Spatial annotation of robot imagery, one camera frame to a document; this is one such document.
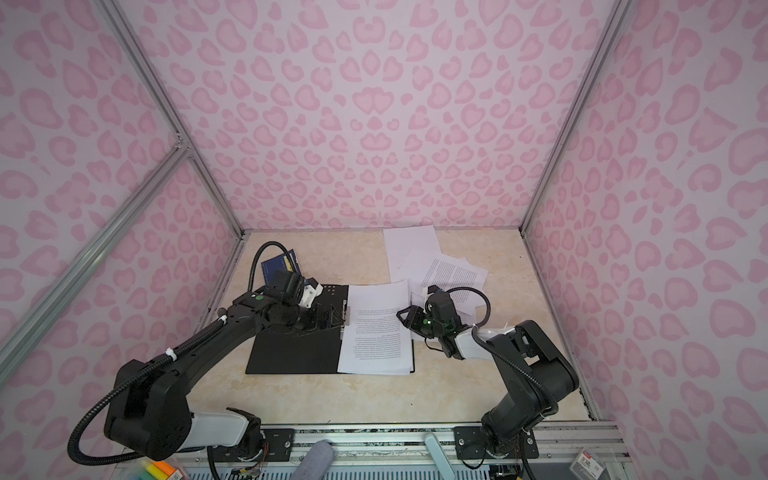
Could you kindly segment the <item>text paper sheet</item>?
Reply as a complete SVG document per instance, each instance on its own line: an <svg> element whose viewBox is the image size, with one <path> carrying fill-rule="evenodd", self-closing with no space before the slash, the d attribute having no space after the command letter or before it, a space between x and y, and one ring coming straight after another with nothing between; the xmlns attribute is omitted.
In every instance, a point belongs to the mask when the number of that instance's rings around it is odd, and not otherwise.
<svg viewBox="0 0 768 480"><path fill-rule="evenodd" d="M423 305L427 288L432 285L444 291L455 287L482 291L488 271L445 254L412 251L404 265L403 275L408 280L412 302Z"/></svg>

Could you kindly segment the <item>red folder black inside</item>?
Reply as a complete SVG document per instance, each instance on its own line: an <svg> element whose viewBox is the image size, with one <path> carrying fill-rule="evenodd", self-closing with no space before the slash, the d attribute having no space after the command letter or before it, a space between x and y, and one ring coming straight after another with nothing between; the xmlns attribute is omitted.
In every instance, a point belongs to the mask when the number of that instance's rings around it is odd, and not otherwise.
<svg viewBox="0 0 768 480"><path fill-rule="evenodd" d="M341 328L314 333L280 332L275 328L254 340L245 373L248 375L337 374L342 336L348 324L348 285L324 287L321 300L345 300L345 324Z"/></svg>

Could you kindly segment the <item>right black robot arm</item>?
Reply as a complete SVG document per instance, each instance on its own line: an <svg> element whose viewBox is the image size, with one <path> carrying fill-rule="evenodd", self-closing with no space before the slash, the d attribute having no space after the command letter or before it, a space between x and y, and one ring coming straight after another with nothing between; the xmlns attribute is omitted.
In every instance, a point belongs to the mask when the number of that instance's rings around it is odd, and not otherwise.
<svg viewBox="0 0 768 480"><path fill-rule="evenodd" d="M452 295L477 295L485 304L483 319L473 325L462 321ZM436 340L449 359L493 361L506 388L499 403L480 420L479 438L466 441L462 459L485 455L523 457L535 445L533 429L559 412L559 402L580 388L574 367L533 320L525 320L502 333L484 328L490 320L491 302L474 287L427 289L422 306L411 305L396 313L402 326L425 341Z"/></svg>

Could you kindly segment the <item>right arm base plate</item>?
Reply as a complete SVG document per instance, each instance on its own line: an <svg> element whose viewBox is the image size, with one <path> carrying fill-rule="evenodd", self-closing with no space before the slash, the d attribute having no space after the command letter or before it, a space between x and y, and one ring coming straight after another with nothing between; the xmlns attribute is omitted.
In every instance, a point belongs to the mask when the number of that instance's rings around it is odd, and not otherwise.
<svg viewBox="0 0 768 480"><path fill-rule="evenodd" d="M539 449L534 432L521 431L508 440L499 440L483 426L452 428L457 458L469 460L538 459Z"/></svg>

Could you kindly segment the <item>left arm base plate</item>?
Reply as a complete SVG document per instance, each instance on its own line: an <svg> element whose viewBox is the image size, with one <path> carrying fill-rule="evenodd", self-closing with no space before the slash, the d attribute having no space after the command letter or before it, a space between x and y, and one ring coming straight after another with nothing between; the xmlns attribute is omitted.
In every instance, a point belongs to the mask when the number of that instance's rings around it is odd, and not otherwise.
<svg viewBox="0 0 768 480"><path fill-rule="evenodd" d="M290 458L296 431L292 428L248 430L232 447L217 446L212 450L215 462L286 462Z"/></svg>

